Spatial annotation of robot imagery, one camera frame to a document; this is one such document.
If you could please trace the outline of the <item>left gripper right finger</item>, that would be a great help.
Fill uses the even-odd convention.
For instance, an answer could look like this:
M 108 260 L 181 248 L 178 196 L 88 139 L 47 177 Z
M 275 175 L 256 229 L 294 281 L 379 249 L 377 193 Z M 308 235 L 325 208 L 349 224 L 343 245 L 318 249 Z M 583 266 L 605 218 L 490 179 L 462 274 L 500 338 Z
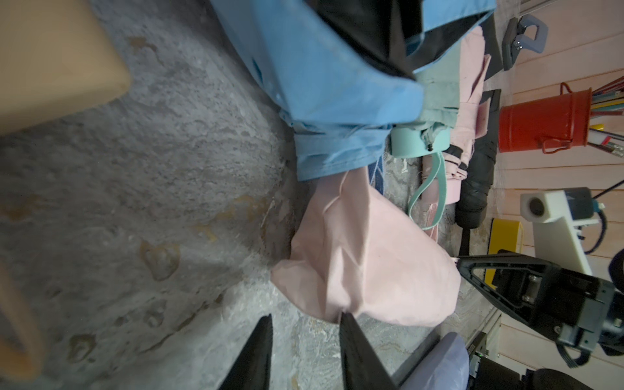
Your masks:
M 397 389 L 354 316 L 342 313 L 339 327 L 344 389 Z

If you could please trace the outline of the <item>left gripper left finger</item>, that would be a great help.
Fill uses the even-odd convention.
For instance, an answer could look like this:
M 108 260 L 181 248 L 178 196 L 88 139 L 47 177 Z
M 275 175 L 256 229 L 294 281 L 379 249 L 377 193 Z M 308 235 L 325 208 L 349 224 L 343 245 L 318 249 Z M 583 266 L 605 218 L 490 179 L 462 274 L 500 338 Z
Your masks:
M 273 347 L 272 316 L 258 320 L 219 390 L 268 390 Z

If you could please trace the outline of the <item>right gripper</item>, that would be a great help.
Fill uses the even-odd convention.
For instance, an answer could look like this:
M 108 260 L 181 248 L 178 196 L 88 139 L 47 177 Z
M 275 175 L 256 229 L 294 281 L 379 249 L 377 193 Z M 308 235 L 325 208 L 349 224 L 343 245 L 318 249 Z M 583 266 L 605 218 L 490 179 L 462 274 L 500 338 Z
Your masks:
M 599 347 L 623 355 L 623 293 L 594 276 L 524 254 L 463 256 L 460 275 L 498 310 L 555 343 L 590 356 Z

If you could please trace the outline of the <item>lavender umbrella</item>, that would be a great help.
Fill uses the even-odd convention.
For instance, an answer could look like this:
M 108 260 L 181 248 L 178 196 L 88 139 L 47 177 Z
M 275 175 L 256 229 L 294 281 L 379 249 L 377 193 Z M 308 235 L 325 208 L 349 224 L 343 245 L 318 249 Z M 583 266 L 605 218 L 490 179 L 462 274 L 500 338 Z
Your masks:
M 465 390 L 470 358 L 465 341 L 456 333 L 445 335 L 405 379 L 400 389 Z

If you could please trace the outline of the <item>black umbrella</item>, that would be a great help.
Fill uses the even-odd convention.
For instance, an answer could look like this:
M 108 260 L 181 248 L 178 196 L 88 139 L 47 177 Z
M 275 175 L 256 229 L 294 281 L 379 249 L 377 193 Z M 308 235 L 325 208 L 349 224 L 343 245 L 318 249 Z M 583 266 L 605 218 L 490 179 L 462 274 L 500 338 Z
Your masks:
M 482 102 L 490 102 L 487 109 L 488 131 L 474 144 L 467 178 L 461 184 L 460 199 L 455 208 L 456 224 L 462 228 L 460 257 L 469 255 L 471 230 L 477 229 L 486 217 L 499 146 L 500 98 L 500 89 L 486 91 L 482 97 Z

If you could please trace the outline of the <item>large pink umbrella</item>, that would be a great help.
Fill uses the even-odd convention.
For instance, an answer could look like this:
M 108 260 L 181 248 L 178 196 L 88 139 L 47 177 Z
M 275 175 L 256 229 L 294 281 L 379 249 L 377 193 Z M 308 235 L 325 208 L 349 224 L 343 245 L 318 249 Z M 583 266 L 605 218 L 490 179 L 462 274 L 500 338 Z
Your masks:
M 338 323 L 366 315 L 433 328 L 456 310 L 456 261 L 374 189 L 367 170 L 318 180 L 271 282 L 300 311 Z

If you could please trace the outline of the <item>mint green umbrella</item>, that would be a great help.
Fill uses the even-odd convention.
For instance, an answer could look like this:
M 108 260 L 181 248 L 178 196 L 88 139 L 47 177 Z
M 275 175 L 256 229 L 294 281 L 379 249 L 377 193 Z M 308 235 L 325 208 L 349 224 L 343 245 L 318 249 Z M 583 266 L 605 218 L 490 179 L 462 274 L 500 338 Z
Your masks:
M 457 43 L 442 59 L 416 74 L 425 89 L 419 118 L 396 125 L 390 135 L 391 156 L 431 159 L 430 169 L 423 173 L 423 182 L 407 206 L 407 214 L 412 216 L 416 201 L 432 191 L 432 199 L 427 201 L 429 216 L 423 227 L 431 237 L 437 233 L 445 211 L 448 186 L 443 152 L 450 147 L 451 131 L 458 119 L 460 54 L 461 45 Z

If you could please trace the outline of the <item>small pink umbrella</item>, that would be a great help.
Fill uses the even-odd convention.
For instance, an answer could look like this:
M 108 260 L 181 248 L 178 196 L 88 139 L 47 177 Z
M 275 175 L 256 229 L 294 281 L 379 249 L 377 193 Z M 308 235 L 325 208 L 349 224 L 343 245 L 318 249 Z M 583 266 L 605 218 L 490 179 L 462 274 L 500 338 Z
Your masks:
M 458 42 L 461 45 L 459 68 L 459 110 L 455 127 L 451 131 L 450 147 L 443 152 L 445 159 L 447 197 L 446 204 L 459 201 L 463 180 L 466 180 L 470 160 L 475 150 L 475 142 L 488 131 L 487 110 L 490 102 L 481 102 L 484 93 L 484 81 L 490 56 L 485 54 L 485 40 L 482 28 L 477 26 Z M 422 159 L 423 172 L 431 167 L 431 159 Z M 422 195 L 428 205 L 427 217 L 432 199 L 432 191 Z

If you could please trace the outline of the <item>blue umbrella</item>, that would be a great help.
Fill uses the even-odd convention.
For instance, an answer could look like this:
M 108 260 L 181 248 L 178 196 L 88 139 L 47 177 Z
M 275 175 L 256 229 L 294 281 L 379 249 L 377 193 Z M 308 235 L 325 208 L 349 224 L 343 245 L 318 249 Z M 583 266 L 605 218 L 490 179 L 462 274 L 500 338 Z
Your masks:
M 494 1 L 215 1 L 227 38 L 294 132 L 297 178 L 367 169 L 417 120 L 416 75 Z

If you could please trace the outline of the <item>beige umbrella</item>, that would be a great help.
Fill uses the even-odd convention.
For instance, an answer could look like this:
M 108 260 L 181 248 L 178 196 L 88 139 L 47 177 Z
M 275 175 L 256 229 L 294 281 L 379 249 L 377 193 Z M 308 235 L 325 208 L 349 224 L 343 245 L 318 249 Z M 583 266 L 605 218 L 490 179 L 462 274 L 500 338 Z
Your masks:
M 1 137 L 113 101 L 132 77 L 89 1 L 1 1 Z M 41 373 L 46 343 L 1 265 L 1 379 Z

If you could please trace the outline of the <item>black umbrella sleeve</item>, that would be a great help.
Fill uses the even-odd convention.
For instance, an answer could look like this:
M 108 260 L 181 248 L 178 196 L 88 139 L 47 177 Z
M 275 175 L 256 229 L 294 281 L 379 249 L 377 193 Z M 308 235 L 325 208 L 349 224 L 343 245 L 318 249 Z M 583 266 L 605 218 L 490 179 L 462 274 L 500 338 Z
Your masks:
M 501 49 L 497 40 L 497 28 L 494 14 L 491 14 L 489 18 L 484 20 L 480 27 L 482 28 L 485 40 L 485 54 L 491 57 L 485 76 L 485 80 L 487 81 L 504 68 L 500 52 Z

